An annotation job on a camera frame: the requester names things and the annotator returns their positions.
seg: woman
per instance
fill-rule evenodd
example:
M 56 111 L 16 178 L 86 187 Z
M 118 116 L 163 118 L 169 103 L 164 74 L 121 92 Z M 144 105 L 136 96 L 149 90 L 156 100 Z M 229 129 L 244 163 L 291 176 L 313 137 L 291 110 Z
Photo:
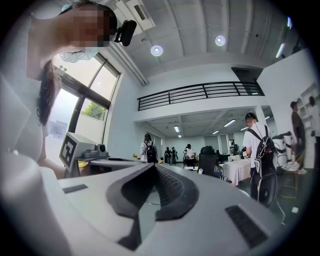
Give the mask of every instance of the woman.
M 172 147 L 172 164 L 177 164 L 176 159 L 178 159 L 177 151 L 175 150 L 175 147 Z
M 21 16 L 1 48 L 3 149 L 17 150 L 52 169 L 58 179 L 64 177 L 65 168 L 46 156 L 46 124 L 61 87 L 52 58 L 62 52 L 85 54 L 79 51 L 109 40 L 116 27 L 113 11 L 90 1 L 69 5 L 50 19 Z
M 186 166 L 188 167 L 193 166 L 195 163 L 196 153 L 190 144 L 187 145 L 185 156 L 186 156 Z
M 147 133 L 146 135 L 144 135 L 144 141 L 141 143 L 141 146 L 140 146 L 141 161 L 145 161 L 145 162 L 148 161 L 147 151 L 150 148 L 150 146 L 153 146 L 155 151 L 157 152 L 156 145 L 151 140 L 150 134 Z
M 165 157 L 165 163 L 171 165 L 171 150 L 169 149 L 169 147 L 166 147 L 166 151 L 164 152 L 164 157 Z

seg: black rubber pad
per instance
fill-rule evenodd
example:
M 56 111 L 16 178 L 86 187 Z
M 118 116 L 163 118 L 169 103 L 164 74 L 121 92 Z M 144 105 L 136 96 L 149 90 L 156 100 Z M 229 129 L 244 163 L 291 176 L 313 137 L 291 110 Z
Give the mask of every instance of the black rubber pad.
M 65 194 L 68 194 L 68 193 L 76 192 L 79 190 L 84 190 L 87 188 L 88 187 L 85 184 L 81 184 L 81 185 L 66 187 L 66 188 L 63 188 L 62 190 Z

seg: small camera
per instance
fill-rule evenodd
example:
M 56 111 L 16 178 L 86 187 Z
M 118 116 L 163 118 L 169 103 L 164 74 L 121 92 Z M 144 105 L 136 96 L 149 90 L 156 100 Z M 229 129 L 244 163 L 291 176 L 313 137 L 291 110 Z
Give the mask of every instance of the small camera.
M 134 35 L 137 23 L 134 20 L 127 19 L 122 26 L 117 29 L 114 42 L 121 42 L 123 46 L 128 46 Z

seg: standing person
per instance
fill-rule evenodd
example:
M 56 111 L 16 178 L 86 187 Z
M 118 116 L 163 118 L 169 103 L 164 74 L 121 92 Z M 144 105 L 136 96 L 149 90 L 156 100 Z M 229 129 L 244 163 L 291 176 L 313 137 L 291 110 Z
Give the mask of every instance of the standing person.
M 188 149 L 188 146 L 186 146 L 183 151 L 183 168 L 185 168 L 185 166 L 187 165 L 187 149 Z
M 177 163 L 176 159 L 178 159 L 178 154 L 177 154 L 177 151 L 175 150 L 175 147 L 173 146 L 172 147 L 172 164 L 173 165 L 175 165 Z
M 291 121 L 293 132 L 296 137 L 297 144 L 294 147 L 295 161 L 300 164 L 297 174 L 306 174 L 307 171 L 304 169 L 305 152 L 306 152 L 306 133 L 305 126 L 298 114 L 298 102 L 292 101 L 290 103 L 292 108 Z
M 310 114 L 312 116 L 312 126 L 313 131 L 311 136 L 315 136 L 314 144 L 314 167 L 313 169 L 316 172 L 319 172 L 320 169 L 320 116 L 319 116 L 319 106 L 316 105 L 315 98 L 310 97 L 309 102 L 311 105 Z
M 166 158 L 166 163 L 167 164 L 169 164 L 169 165 L 171 165 L 172 163 L 171 163 L 171 151 L 170 151 L 170 149 L 169 149 L 169 147 L 167 146 L 166 147 L 166 151 L 164 152 L 164 157 Z
M 194 165 L 196 153 L 190 144 L 187 145 L 186 149 L 186 166 L 190 167 Z
M 146 163 L 151 163 L 151 162 L 148 162 L 148 158 L 147 158 L 147 151 L 150 150 L 151 148 L 154 148 L 155 150 L 155 159 L 153 161 L 157 163 L 158 162 L 157 146 L 151 140 L 150 134 L 147 133 L 146 135 L 144 135 L 144 141 L 141 143 L 141 146 L 140 146 L 141 161 L 145 161 Z
M 254 113 L 247 113 L 244 119 L 245 125 L 249 127 L 248 130 L 252 129 L 255 131 L 255 133 L 260 136 L 261 139 L 267 135 L 265 125 L 258 122 L 257 116 Z M 258 200 L 258 185 L 260 181 L 260 175 L 256 169 L 255 158 L 260 140 L 248 130 L 244 133 L 243 146 L 246 147 L 246 154 L 248 157 L 250 157 L 251 197 L 255 200 Z M 268 127 L 267 131 L 268 135 L 270 135 L 270 129 Z
M 49 19 L 37 19 L 28 11 L 1 45 L 0 105 L 14 106 L 11 111 L 0 107 L 5 120 L 0 122 L 5 134 L 1 147 L 17 150 L 62 179 L 66 168 L 46 155 L 46 125 L 61 88 L 52 59 L 58 53 L 72 55 L 74 62 L 92 58 L 93 48 L 116 33 L 117 18 L 110 8 L 91 1 L 70 4 Z

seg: window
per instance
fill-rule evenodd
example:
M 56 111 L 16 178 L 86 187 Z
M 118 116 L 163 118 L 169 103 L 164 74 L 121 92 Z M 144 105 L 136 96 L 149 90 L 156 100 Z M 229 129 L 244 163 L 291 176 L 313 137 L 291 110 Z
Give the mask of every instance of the window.
M 49 117 L 45 149 L 50 160 L 63 166 L 59 153 L 67 131 L 95 143 L 102 142 L 119 73 L 99 53 L 90 60 L 75 63 L 65 62 L 57 54 L 53 64 L 61 76 L 62 89 Z

